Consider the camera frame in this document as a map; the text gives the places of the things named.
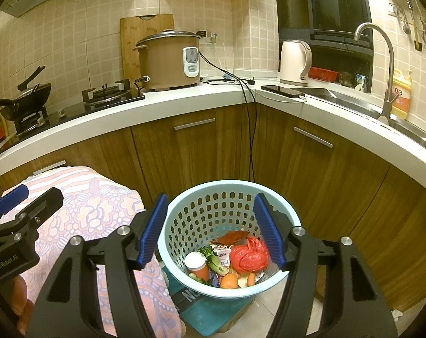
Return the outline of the person's left hand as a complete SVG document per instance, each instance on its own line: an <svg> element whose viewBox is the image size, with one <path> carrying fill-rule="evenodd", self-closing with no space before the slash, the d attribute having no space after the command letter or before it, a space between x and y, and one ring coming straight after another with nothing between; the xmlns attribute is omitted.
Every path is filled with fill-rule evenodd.
<svg viewBox="0 0 426 338"><path fill-rule="evenodd" d="M24 337L34 308L33 302L28 299L26 281L18 275L4 284L0 291L12 312L18 317L16 328Z"/></svg>

